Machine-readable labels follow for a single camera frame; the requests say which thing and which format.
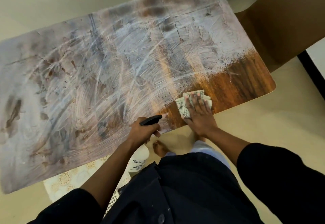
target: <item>person's right hand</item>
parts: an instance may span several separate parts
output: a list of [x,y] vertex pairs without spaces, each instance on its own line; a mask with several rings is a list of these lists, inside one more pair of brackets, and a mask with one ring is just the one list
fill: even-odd
[[193,106],[189,102],[189,98],[185,96],[186,107],[189,110],[191,118],[184,118],[183,116],[182,118],[193,132],[208,139],[209,134],[218,128],[217,123],[215,122],[208,103],[201,98],[200,93],[195,96],[192,92],[191,98]]

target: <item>brown cardboard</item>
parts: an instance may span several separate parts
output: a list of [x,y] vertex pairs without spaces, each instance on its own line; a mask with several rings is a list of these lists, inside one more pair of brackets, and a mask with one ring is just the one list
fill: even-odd
[[325,0],[257,0],[236,16],[270,71],[325,37]]

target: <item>person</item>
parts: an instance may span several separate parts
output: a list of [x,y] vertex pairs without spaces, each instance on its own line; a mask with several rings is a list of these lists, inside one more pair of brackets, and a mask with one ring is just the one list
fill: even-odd
[[128,160],[158,124],[132,124],[130,134],[79,189],[67,193],[30,223],[262,223],[217,145],[237,167],[243,183],[282,223],[325,223],[325,176],[287,149],[249,143],[218,128],[209,106],[191,94],[185,122],[199,136],[190,153],[176,155],[161,142],[162,157],[131,179],[107,215],[108,203]]

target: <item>table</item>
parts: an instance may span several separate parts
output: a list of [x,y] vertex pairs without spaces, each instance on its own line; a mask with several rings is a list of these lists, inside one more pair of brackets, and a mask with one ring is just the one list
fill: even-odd
[[173,100],[197,89],[214,113],[275,89],[226,0],[133,0],[2,42],[2,190],[111,154],[138,116],[185,125]]

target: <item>floor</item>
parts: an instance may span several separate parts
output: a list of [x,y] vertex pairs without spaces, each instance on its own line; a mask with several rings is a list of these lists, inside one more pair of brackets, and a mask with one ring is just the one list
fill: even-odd
[[[255,0],[228,1],[233,10],[239,12]],[[249,142],[285,147],[301,156],[307,166],[325,174],[324,99],[297,58],[274,71],[272,76],[277,83],[275,91],[216,114],[219,127]],[[191,148],[193,134],[186,126],[164,134],[160,140],[170,150],[184,154]],[[158,162],[159,157],[152,150],[152,141],[148,147],[150,157],[147,164]],[[280,223],[242,184],[237,170],[231,166],[262,221]],[[26,223],[50,203],[41,182],[9,195],[0,193],[0,223]]]

